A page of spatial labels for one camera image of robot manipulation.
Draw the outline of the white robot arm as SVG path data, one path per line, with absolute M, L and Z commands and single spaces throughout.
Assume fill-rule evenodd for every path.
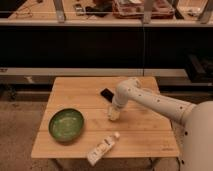
M 199 104 L 152 93 L 137 78 L 120 82 L 112 105 L 124 108 L 135 101 L 184 127 L 180 171 L 213 171 L 213 101 Z

